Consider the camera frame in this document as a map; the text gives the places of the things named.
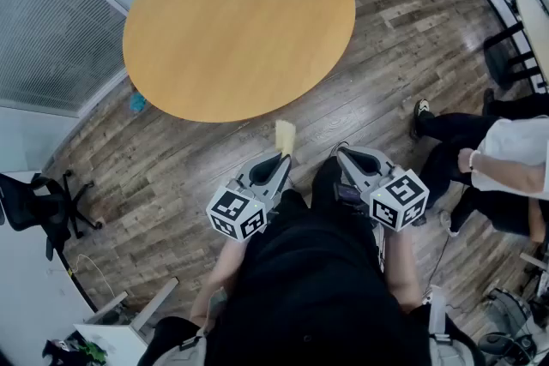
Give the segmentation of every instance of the blue object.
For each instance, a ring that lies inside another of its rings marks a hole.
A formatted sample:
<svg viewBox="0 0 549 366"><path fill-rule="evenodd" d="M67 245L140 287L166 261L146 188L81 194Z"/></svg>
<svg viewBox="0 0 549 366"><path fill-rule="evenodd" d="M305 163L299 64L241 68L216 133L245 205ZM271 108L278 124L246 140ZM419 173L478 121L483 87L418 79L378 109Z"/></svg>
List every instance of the blue object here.
<svg viewBox="0 0 549 366"><path fill-rule="evenodd" d="M139 92L133 92L130 97L130 110L136 113L145 108L147 100Z"/></svg>

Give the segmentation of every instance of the white shirt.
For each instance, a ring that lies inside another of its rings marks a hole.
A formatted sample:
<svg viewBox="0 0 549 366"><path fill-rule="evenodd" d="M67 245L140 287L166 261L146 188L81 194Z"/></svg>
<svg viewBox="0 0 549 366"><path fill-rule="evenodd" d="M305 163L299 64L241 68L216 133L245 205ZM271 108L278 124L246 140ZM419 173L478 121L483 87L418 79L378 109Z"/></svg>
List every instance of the white shirt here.
<svg viewBox="0 0 549 366"><path fill-rule="evenodd" d="M493 159L510 160L531 166L543 165L549 159L549 117L519 121L499 119L488 130L477 150ZM503 191L549 200L549 166L546 166L543 192L537 194L527 194L509 188L479 172L473 172L471 181L473 186L481 191Z"/></svg>

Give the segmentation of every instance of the office chair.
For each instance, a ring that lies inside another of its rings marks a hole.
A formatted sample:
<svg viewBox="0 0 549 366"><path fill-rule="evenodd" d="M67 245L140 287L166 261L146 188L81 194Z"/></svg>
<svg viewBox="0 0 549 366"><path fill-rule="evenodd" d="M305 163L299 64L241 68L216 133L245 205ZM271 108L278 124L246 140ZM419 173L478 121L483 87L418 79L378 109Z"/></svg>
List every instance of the office chair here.
<svg viewBox="0 0 549 366"><path fill-rule="evenodd" d="M49 261L53 258L53 250L63 252L64 244L70 238L69 220L73 225L76 239L83 236L83 233L78 231L76 218L92 229L102 227L99 222L94 225L77 208L78 201L94 183L82 186L73 199L67 182L67 177L70 176L70 170L63 174L62 188L55 180L40 175L34 176L31 183L22 183L0 174L0 205L3 214L0 215L0 225L6 219L15 231L24 231L29 227L41 225L47 235L45 255ZM50 191L49 195L34 193L44 186Z"/></svg>

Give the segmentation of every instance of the white cube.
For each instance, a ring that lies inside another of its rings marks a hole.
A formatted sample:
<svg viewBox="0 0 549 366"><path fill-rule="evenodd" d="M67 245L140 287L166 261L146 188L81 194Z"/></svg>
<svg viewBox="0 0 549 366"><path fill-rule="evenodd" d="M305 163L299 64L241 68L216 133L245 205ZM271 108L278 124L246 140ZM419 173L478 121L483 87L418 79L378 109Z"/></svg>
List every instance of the white cube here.
<svg viewBox="0 0 549 366"><path fill-rule="evenodd" d="M267 225L265 205L237 191L221 186L206 208L214 229L243 242Z"/></svg>
<svg viewBox="0 0 549 366"><path fill-rule="evenodd" d="M370 193L370 217L399 231L425 212L429 189L408 170Z"/></svg>

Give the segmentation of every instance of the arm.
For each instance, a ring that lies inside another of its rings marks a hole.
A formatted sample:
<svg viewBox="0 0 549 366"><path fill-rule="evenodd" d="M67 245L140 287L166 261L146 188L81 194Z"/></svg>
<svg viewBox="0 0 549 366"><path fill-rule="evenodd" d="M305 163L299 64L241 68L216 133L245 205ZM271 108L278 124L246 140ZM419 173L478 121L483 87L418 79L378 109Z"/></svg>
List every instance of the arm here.
<svg viewBox="0 0 549 366"><path fill-rule="evenodd" d="M546 222L543 220L540 202L535 198L528 198L528 226L530 239L534 243L543 243L546 239Z"/></svg>
<svg viewBox="0 0 549 366"><path fill-rule="evenodd" d="M458 157L461 172L471 172L469 158L473 150L463 148ZM546 178L546 165L530 166L508 160L493 159L481 153L473 156L473 168L492 180L527 194L543 192Z"/></svg>
<svg viewBox="0 0 549 366"><path fill-rule="evenodd" d="M421 305L421 289L408 231L385 229L385 280L390 293L409 313Z"/></svg>
<svg viewBox="0 0 549 366"><path fill-rule="evenodd" d="M208 276L190 310L190 321L195 325L202 327L206 322L209 299L212 295L221 287L228 293L234 286L247 246L248 242L238 243L231 238L226 240L214 270Z"/></svg>

